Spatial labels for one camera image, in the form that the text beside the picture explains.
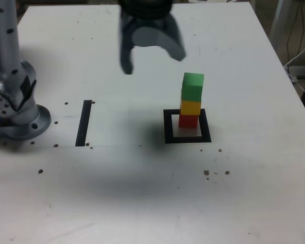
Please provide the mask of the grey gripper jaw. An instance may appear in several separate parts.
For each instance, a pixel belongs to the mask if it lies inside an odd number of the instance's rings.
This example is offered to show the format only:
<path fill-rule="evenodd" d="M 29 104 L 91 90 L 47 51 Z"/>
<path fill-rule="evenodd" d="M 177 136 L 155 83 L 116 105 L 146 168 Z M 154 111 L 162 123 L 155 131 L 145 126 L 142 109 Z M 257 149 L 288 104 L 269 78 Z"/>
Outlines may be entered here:
<path fill-rule="evenodd" d="M 132 41 L 139 47 L 161 47 L 177 61 L 186 57 L 180 30 L 171 14 L 162 19 L 139 22 L 139 26 L 132 34 Z"/>
<path fill-rule="evenodd" d="M 136 28 L 136 19 L 126 12 L 121 12 L 119 19 L 119 62 L 123 72 L 127 75 L 131 75 L 133 72 L 131 51 L 134 48 L 134 42 L 132 35 Z"/>

